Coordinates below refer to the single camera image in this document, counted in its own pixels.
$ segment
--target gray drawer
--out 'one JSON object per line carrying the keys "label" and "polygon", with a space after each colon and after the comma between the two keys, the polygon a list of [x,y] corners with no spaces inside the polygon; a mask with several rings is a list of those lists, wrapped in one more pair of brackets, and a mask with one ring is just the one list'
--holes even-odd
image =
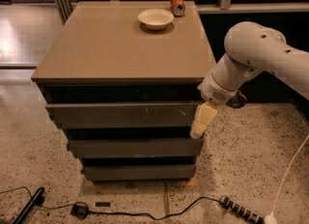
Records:
{"label": "gray drawer", "polygon": [[48,104],[58,128],[191,126],[200,101]]}
{"label": "gray drawer", "polygon": [[203,139],[70,140],[68,147],[77,158],[197,156]]}
{"label": "gray drawer", "polygon": [[86,179],[93,182],[190,179],[195,171],[194,164],[84,167],[82,170]]}

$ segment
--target white bowl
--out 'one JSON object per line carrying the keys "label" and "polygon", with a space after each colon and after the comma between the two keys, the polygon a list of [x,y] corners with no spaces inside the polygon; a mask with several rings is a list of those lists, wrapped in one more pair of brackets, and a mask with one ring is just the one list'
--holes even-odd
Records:
{"label": "white bowl", "polygon": [[148,29],[162,30],[173,21],[174,15],[162,9],[150,9],[138,15],[139,21],[143,22]]}

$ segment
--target black pole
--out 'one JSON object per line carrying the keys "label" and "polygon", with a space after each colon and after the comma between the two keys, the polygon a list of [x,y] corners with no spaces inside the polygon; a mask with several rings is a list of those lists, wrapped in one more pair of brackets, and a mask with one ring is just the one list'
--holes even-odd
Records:
{"label": "black pole", "polygon": [[24,221],[24,219],[27,217],[28,213],[31,211],[33,206],[37,205],[41,201],[42,194],[44,193],[44,191],[45,191],[44,187],[40,187],[39,189],[37,189],[36,193],[29,200],[25,208],[23,208],[23,210],[18,215],[17,219],[14,221],[13,224],[21,224]]}

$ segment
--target concrete floor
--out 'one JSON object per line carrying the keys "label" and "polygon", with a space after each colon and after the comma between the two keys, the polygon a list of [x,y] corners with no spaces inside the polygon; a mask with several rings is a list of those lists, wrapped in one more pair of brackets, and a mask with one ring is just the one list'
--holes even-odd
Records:
{"label": "concrete floor", "polygon": [[[0,6],[0,63],[39,62],[62,28],[53,6]],[[32,70],[0,70],[0,192],[45,188],[47,207],[77,201],[91,210],[149,212],[155,217],[182,211],[200,196],[228,195],[269,214],[294,153],[309,125],[290,103],[250,103],[240,110],[220,107],[207,128],[190,182],[105,182],[93,184],[67,152],[66,137],[47,117],[45,101],[31,82]],[[280,224],[309,224],[309,144],[296,158],[275,209]],[[29,200],[26,190],[0,194],[0,223],[12,223]],[[95,202],[110,202],[109,208]],[[181,216],[96,216],[78,220],[70,207],[34,208],[24,223],[245,223],[217,203],[202,200]]]}

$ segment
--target red can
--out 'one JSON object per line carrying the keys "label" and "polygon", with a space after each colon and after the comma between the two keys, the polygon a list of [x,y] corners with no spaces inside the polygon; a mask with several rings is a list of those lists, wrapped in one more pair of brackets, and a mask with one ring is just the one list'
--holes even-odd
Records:
{"label": "red can", "polygon": [[182,16],[185,10],[185,4],[183,0],[170,0],[171,11],[174,16]]}

